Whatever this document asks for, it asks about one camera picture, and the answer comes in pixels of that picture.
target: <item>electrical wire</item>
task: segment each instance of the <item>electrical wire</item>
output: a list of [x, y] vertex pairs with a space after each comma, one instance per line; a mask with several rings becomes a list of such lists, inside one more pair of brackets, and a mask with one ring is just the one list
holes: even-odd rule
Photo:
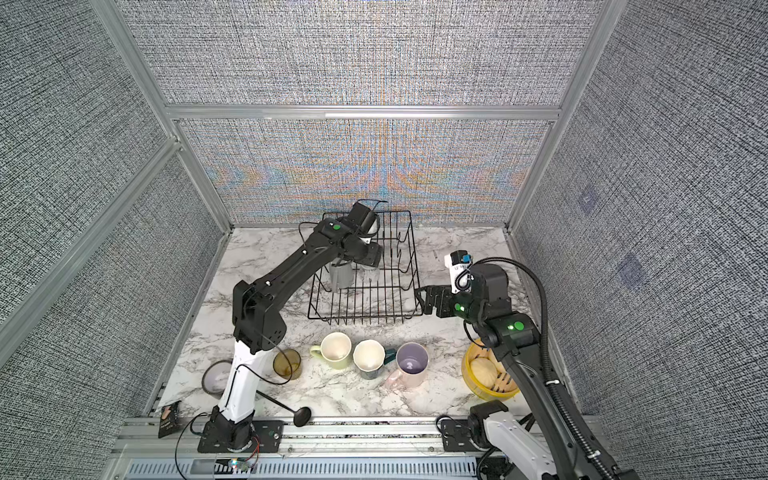
[[[277, 348], [277, 349], [280, 351], [280, 355], [284, 356], [284, 357], [285, 357], [285, 359], [286, 359], [286, 360], [288, 360], [288, 356], [286, 355], [286, 353], [283, 351], [283, 349], [281, 349], [280, 347], [278, 347], [278, 346], [277, 346], [277, 344], [276, 344], [275, 342], [273, 342], [271, 339], [269, 339], [269, 338], [268, 338], [266, 335], [264, 335], [264, 334], [263, 334], [263, 333], [261, 333], [261, 332], [259, 332], [259, 335], [261, 335], [261, 336], [262, 336], [262, 338], [264, 338], [264, 339], [265, 339], [267, 342], [271, 343], [271, 344], [272, 344], [272, 345], [273, 345], [275, 348]], [[250, 370], [250, 372], [251, 372], [251, 373], [253, 373], [255, 376], [259, 377], [259, 378], [260, 378], [262, 381], [264, 381], [264, 382], [267, 382], [267, 383], [269, 383], [270, 385], [278, 385], [278, 386], [280, 386], [280, 385], [285, 385], [286, 383], [290, 382], [290, 381], [291, 381], [291, 379], [293, 379], [293, 364], [292, 364], [290, 361], [288, 362], [288, 366], [289, 366], [289, 368], [290, 368], [290, 376], [289, 376], [289, 377], [286, 379], [286, 381], [285, 381], [285, 382], [273, 382], [273, 381], [271, 381], [271, 380], [267, 380], [267, 379], [265, 379], [264, 377], [262, 377], [261, 375], [259, 375], [258, 373], [254, 372], [254, 371], [253, 371], [253, 369], [251, 369], [251, 368], [250, 368], [248, 365], [246, 365], [245, 363], [241, 363], [240, 365], [238, 365], [238, 366], [236, 366], [236, 367], [235, 367], [235, 371], [234, 371], [234, 373], [232, 374], [232, 384], [234, 384], [234, 383], [235, 383], [235, 378], [237, 377], [237, 371], [240, 369], [240, 367], [241, 367], [241, 366], [244, 366], [245, 368], [247, 368], [248, 370]], [[230, 404], [230, 398], [231, 398], [231, 397], [232, 397], [232, 386], [230, 386], [230, 392], [227, 394], [227, 401], [226, 401], [226, 402], [224, 402], [224, 407], [222, 408], [222, 410], [224, 410], [224, 409], [225, 409], [225, 408], [226, 408], [226, 407], [227, 407], [227, 406]]]
[[304, 240], [304, 234], [301, 233], [302, 225], [317, 225], [319, 222], [299, 222], [299, 237], [301, 237], [301, 247], [306, 248], [306, 240]]
[[260, 455], [260, 452], [259, 452], [259, 445], [261, 444], [261, 440], [259, 439], [259, 436], [258, 436], [258, 435], [254, 435], [254, 436], [253, 436], [253, 439], [254, 439], [254, 440], [256, 440], [256, 450], [253, 450], [253, 453], [251, 453], [251, 454], [250, 454], [250, 457], [246, 458], [246, 462], [248, 462], [249, 460], [251, 460], [251, 459], [253, 458], [253, 456], [255, 455], [255, 456], [256, 456], [256, 461], [253, 463], [253, 465], [255, 465], [256, 463], [258, 463], [258, 462], [259, 462], [259, 455]]
[[476, 341], [474, 341], [474, 340], [472, 339], [472, 336], [471, 336], [471, 335], [469, 335], [469, 330], [467, 329], [467, 325], [468, 325], [468, 324], [469, 324], [469, 325], [471, 325], [471, 323], [469, 323], [469, 321], [468, 321], [468, 320], [464, 320], [464, 333], [466, 333], [466, 334], [467, 334], [467, 338], [469, 339], [469, 341], [470, 341], [470, 342], [472, 342], [472, 343], [474, 343], [475, 345], [479, 346], [479, 347], [480, 347], [480, 348], [482, 348], [483, 350], [487, 349], [487, 348], [488, 348], [487, 346], [485, 346], [485, 345], [480, 345], [479, 343], [477, 343]]
[[181, 433], [179, 434], [179, 439], [176, 441], [176, 448], [174, 449], [174, 464], [176, 465], [176, 471], [181, 475], [181, 478], [184, 480], [189, 480], [187, 477], [184, 476], [183, 473], [181, 473], [181, 468], [179, 468], [179, 444], [181, 443], [181, 436], [184, 434], [184, 431], [189, 428], [192, 429], [192, 424], [195, 420], [199, 419], [200, 417], [207, 417], [208, 414], [206, 412], [198, 413], [195, 415], [185, 426], [184, 429], [181, 430]]
[[[488, 257], [482, 260], [478, 260], [477, 262], [475, 262], [475, 265], [479, 265], [481, 263], [491, 263], [491, 262], [509, 263], [513, 266], [516, 266], [520, 270], [526, 272], [528, 276], [531, 277], [531, 280], [533, 280], [533, 282], [535, 283], [536, 289], [538, 290], [539, 300], [541, 302], [541, 335], [539, 336], [539, 361], [541, 362], [541, 372], [542, 372], [542, 376], [544, 377], [544, 383], [547, 387], [547, 391], [549, 392], [549, 396], [552, 398], [552, 402], [554, 403], [555, 408], [558, 410], [560, 417], [563, 419], [563, 422], [568, 427], [568, 431], [571, 433], [571, 435], [573, 435], [574, 439], [576, 440], [576, 443], [578, 443], [581, 449], [584, 450], [584, 455], [587, 457], [587, 460], [594, 466], [594, 469], [598, 471], [598, 473], [604, 480], [616, 480], [616, 476], [600, 458], [600, 452], [598, 452], [596, 449], [592, 447], [592, 444], [587, 440], [587, 436], [581, 431], [581, 428], [579, 428], [579, 425], [574, 420], [573, 415], [565, 406], [565, 401], [563, 400], [562, 394], [560, 392], [560, 389], [564, 387], [562, 386], [562, 384], [559, 382], [559, 380], [556, 378], [556, 375], [554, 374], [554, 368], [552, 367], [552, 359], [549, 356], [547, 293], [544, 290], [544, 284], [541, 282], [538, 276], [533, 272], [533, 270], [528, 268], [528, 266], [518, 262], [517, 260], [513, 260], [511, 258]], [[459, 275], [456, 276], [454, 284], [456, 288], [458, 288], [459, 290], [467, 290], [469, 288], [469, 282], [467, 282], [466, 288], [461, 288], [458, 284], [458, 281], [465, 275], [469, 275], [469, 269], [464, 270], [463, 272], [461, 272]]]
[[486, 450], [485, 453], [482, 454], [482, 457], [480, 457], [480, 459], [478, 460], [478, 466], [475, 469], [475, 476], [477, 477], [478, 480], [482, 480], [482, 477], [480, 476], [480, 467], [482, 467], [482, 464], [484, 464], [488, 460], [488, 458], [496, 452], [498, 452], [498, 449], [492, 446], [490, 449]]
[[441, 435], [442, 435], [444, 438], [445, 438], [445, 437], [452, 437], [452, 438], [455, 438], [455, 436], [448, 434], [448, 433], [447, 433], [447, 432], [446, 432], [444, 429], [441, 429], [441, 428], [440, 428], [440, 420], [444, 420], [444, 419], [448, 419], [448, 420], [451, 420], [451, 421], [452, 421], [452, 422], [454, 422], [454, 423], [455, 423], [457, 426], [460, 426], [460, 427], [463, 427], [463, 425], [462, 425], [461, 423], [457, 422], [455, 419], [453, 419], [453, 417], [451, 417], [450, 415], [439, 415], [439, 416], [438, 416], [438, 417], [435, 419], [435, 428], [438, 430], [438, 432], [440, 432], [440, 434], [441, 434]]

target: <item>mug handle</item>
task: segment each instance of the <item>mug handle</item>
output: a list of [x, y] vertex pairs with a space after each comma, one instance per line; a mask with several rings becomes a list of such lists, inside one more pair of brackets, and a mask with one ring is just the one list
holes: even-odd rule
[[397, 350], [396, 349], [386, 349], [384, 350], [384, 363], [383, 365], [386, 365], [387, 363], [393, 361], [397, 357]]
[[310, 355], [322, 360], [323, 354], [320, 352], [320, 345], [312, 345], [310, 347]]
[[402, 370], [397, 369], [394, 372], [390, 373], [389, 376], [386, 378], [386, 381], [384, 382], [384, 387], [387, 389], [394, 389], [400, 385], [400, 379], [402, 377]]

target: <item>white marble surface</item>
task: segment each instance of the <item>white marble surface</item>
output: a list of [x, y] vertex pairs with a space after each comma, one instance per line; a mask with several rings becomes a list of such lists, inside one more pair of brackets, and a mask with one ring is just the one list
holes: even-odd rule
[[[459, 248], [474, 258], [509, 256], [501, 228], [416, 228], [421, 285], [448, 284], [448, 270], [443, 256]], [[240, 280], [252, 282], [268, 273], [301, 244], [296, 229], [235, 229], [226, 253], [208, 290], [200, 313], [170, 375], [160, 405], [182, 400], [182, 415], [209, 412], [217, 400], [206, 394], [200, 381], [213, 362], [232, 357], [233, 326], [231, 320], [232, 289]], [[513, 307], [529, 313], [528, 299], [516, 273], [508, 270]], [[302, 356], [302, 375], [285, 386], [260, 382], [259, 389], [276, 396], [293, 408], [310, 406], [317, 416], [337, 415], [466, 415], [469, 407], [482, 400], [464, 384], [461, 361], [468, 340], [458, 319], [417, 316], [404, 323], [372, 325], [328, 325], [322, 320], [306, 318], [310, 282], [306, 283], [286, 304], [282, 314], [288, 331], [280, 346], [293, 348]], [[397, 348], [405, 342], [417, 342], [429, 351], [427, 380], [412, 390], [390, 391], [382, 384], [395, 368], [391, 362], [378, 379], [363, 380], [352, 364], [345, 370], [332, 370], [321, 360], [309, 355], [309, 347], [318, 344], [328, 333], [344, 332], [353, 345], [364, 339], [376, 339], [385, 348]], [[271, 360], [262, 375], [271, 374]], [[514, 413], [529, 411], [522, 395], [506, 402]], [[262, 399], [256, 401], [257, 415], [286, 415]]]

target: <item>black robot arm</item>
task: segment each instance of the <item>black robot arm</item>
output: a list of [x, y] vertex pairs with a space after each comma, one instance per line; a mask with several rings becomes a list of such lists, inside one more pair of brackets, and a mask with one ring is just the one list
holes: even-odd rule
[[201, 445], [210, 442], [233, 452], [251, 445], [253, 401], [260, 378], [256, 372], [267, 351], [286, 334], [281, 309], [304, 282], [336, 258], [378, 266], [382, 248], [370, 241], [377, 229], [376, 214], [355, 203], [346, 216], [320, 221], [301, 247], [267, 275], [252, 283], [240, 281], [234, 287], [232, 368], [227, 388], [211, 411]]
[[[531, 452], [545, 451], [530, 434], [522, 429], [504, 428], [514, 419], [499, 401], [470, 408], [468, 422], [473, 442], [483, 448], [495, 446], [502, 450], [518, 465], [517, 472], [524, 472], [528, 478], [556, 475], [568, 480], [637, 479], [634, 470], [619, 470], [614, 458], [591, 434], [564, 384], [551, 368], [548, 354], [542, 355], [542, 348], [546, 346], [538, 327], [528, 315], [512, 309], [507, 273], [490, 262], [504, 261], [524, 267], [526, 272], [530, 270], [514, 260], [496, 257], [471, 265], [466, 254], [463, 250], [451, 254], [453, 266], [463, 262], [466, 270], [458, 275], [452, 270], [453, 285], [422, 287], [417, 289], [416, 298], [425, 314], [434, 311], [441, 318], [457, 316], [472, 325], [531, 407], [547, 441], [549, 458], [531, 455]], [[468, 281], [462, 282], [465, 276]]]
[[251, 353], [280, 343], [286, 332], [281, 309], [304, 282], [334, 259], [378, 266], [381, 246], [364, 240], [375, 225], [376, 214], [356, 203], [346, 217], [318, 223], [306, 242], [267, 275], [252, 283], [241, 280], [233, 292], [235, 339], [248, 345]]

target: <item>bowl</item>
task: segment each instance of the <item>bowl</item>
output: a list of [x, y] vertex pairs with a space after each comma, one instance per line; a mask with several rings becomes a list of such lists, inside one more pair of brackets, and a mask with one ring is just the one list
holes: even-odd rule
[[[482, 345], [480, 339], [476, 339], [475, 341]], [[475, 378], [475, 375], [472, 373], [472, 369], [469, 368], [469, 363], [478, 358], [489, 359], [496, 365], [498, 376], [496, 377], [496, 383], [494, 383], [493, 387], [490, 389], [478, 382], [477, 378]], [[474, 343], [469, 346], [467, 353], [462, 360], [462, 377], [464, 377], [464, 383], [466, 383], [467, 387], [472, 390], [472, 393], [486, 402], [490, 402], [491, 400], [510, 399], [520, 392], [517, 384], [504, 369], [501, 362], [496, 361], [493, 352], [491, 352], [490, 349], [482, 349]]]

